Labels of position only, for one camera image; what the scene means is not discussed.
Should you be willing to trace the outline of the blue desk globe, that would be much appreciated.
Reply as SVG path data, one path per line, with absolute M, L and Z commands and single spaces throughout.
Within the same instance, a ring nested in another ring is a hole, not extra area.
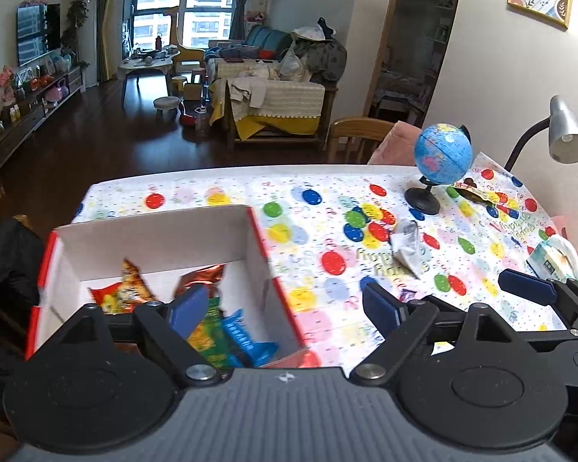
M 450 186 L 465 176 L 474 161 L 471 136 L 465 125 L 436 123 L 423 128 L 414 143 L 415 167 L 423 187 L 405 191 L 408 206 L 424 215 L 436 215 L 440 203 L 432 188 Z

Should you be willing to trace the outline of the sofa with cream cover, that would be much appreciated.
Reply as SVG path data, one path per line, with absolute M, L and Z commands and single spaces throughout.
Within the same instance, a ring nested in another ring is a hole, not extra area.
M 325 18 L 290 32 L 257 25 L 204 53 L 210 123 L 237 143 L 327 142 L 348 53 Z

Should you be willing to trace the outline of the silver white snack packet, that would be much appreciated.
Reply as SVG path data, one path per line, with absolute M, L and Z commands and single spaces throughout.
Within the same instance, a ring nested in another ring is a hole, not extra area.
M 388 242 L 393 258 L 420 280 L 424 269 L 418 222 L 412 219 L 399 220 Z

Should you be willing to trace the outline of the dark red snack packet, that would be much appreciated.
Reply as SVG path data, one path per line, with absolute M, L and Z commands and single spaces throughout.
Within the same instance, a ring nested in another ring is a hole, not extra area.
M 183 274 L 178 280 L 173 297 L 181 296 L 195 285 L 203 285 L 207 288 L 209 298 L 219 297 L 218 284 L 223 278 L 224 269 L 224 264 L 215 264 Z

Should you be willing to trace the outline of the red white cardboard box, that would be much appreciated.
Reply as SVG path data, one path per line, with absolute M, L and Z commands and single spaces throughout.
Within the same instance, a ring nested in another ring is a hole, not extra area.
M 129 260 L 157 299 L 167 303 L 180 279 L 224 265 L 218 287 L 221 308 L 243 313 L 257 342 L 279 346 L 272 368 L 305 364 L 307 347 L 273 275 L 255 211 L 250 206 L 217 206 L 74 223 L 53 231 L 44 250 L 25 355 L 30 357 L 81 306 L 91 290 L 119 281 Z

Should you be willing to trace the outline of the wooden dining chair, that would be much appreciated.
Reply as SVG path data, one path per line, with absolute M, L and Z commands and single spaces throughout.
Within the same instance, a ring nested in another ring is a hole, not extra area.
M 393 123 L 367 117 L 349 117 L 330 125 L 327 163 L 365 164 L 385 139 Z

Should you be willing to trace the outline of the white coffee table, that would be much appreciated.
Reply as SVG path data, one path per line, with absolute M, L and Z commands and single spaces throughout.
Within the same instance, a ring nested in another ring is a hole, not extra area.
M 171 73 L 174 69 L 174 57 L 177 53 L 166 56 L 151 57 L 147 55 L 144 59 L 135 59 L 132 57 L 123 60 L 118 66 L 117 78 L 122 81 L 122 100 L 125 100 L 128 81 L 130 78 L 135 79 L 135 85 L 141 77 L 161 75 L 166 84 L 167 93 L 171 94 Z

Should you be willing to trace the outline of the blue chocolate snack packet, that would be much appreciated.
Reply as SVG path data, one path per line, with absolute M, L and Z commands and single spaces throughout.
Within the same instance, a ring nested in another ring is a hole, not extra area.
M 221 328 L 229 347 L 229 364 L 234 368 L 260 368 L 272 362 L 279 346 L 275 342 L 255 341 L 243 319 L 243 311 L 222 314 Z

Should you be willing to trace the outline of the colourful balloon tablecloth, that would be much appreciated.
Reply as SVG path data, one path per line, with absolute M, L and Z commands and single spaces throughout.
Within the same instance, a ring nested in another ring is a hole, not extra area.
M 236 167 L 151 174 L 91 186 L 78 221 L 244 204 L 255 211 L 273 273 L 304 333 L 313 364 L 353 368 L 381 337 L 363 313 L 360 281 L 369 276 L 396 297 L 433 295 L 459 309 L 486 303 L 516 331 L 560 331 L 554 310 L 504 292 L 504 269 L 527 260 L 556 231 L 527 188 L 487 156 L 468 172 L 499 196 L 483 206 L 438 187 L 440 211 L 412 210 L 405 191 L 412 167 L 313 165 Z M 424 275 L 392 256 L 389 237 L 401 219 L 418 222 Z

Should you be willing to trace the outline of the purple candy packet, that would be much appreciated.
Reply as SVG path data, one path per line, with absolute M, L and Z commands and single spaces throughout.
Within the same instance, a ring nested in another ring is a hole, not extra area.
M 400 292 L 399 299 L 401 303 L 408 303 L 408 301 L 415 299 L 416 295 L 417 293 L 415 291 L 403 288 Z

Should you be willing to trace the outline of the green snack packet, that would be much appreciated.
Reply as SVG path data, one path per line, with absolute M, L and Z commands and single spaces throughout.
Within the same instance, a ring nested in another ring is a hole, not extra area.
M 242 368 L 243 363 L 230 351 L 229 339 L 222 328 L 220 301 L 219 296 L 208 300 L 207 313 L 187 343 L 216 368 Z

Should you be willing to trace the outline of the pale green paper packet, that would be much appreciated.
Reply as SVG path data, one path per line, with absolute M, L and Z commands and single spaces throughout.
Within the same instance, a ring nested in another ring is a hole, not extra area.
M 528 266 L 542 280 L 578 281 L 578 253 L 573 245 L 560 235 L 543 240 L 530 253 Z

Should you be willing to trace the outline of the red yellow snack packet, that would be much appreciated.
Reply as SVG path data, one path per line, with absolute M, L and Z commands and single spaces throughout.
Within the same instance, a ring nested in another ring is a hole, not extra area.
M 91 297 L 105 314 L 129 314 L 140 305 L 156 299 L 139 272 L 138 266 L 124 259 L 121 280 L 110 286 L 91 289 Z

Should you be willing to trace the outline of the black chair back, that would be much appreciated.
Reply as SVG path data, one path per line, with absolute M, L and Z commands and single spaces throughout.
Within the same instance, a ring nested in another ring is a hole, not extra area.
M 39 303 L 37 276 L 44 256 L 44 243 L 25 216 L 0 224 L 0 422 L 7 421 L 4 390 L 24 360 L 31 311 Z

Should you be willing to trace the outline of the silver desk lamp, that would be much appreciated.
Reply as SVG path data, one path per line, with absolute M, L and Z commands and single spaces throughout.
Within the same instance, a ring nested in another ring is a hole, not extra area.
M 552 160 L 561 164 L 578 163 L 578 117 L 560 95 L 554 95 L 549 101 L 549 115 L 528 128 L 515 144 L 504 165 L 506 171 L 512 171 L 526 144 L 542 131 L 548 132 Z

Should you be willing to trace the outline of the small round stool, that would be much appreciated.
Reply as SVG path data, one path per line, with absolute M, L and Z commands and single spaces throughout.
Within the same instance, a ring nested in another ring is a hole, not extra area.
M 156 111 L 157 119 L 166 117 L 167 115 L 175 117 L 180 99 L 176 96 L 158 97 L 153 101 L 153 106 Z

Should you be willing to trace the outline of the open wrapper near globe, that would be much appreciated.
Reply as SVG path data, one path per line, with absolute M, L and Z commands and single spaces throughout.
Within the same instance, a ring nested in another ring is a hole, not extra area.
M 458 181 L 453 185 L 453 189 L 463 198 L 479 203 L 483 206 L 498 206 L 499 196 L 490 191 L 480 190 L 472 178 L 467 177 L 463 181 Z

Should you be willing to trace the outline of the wall mounted television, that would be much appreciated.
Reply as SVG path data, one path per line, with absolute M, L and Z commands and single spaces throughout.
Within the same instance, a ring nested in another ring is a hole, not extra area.
M 60 47 L 58 3 L 26 3 L 16 10 L 16 55 L 19 67 Z

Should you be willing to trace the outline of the dark wooden tv console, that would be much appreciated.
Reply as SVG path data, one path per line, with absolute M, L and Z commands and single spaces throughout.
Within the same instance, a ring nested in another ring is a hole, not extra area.
M 83 89 L 82 68 L 57 75 L 52 82 L 27 96 L 24 113 L 0 133 L 0 169 L 23 142 Z

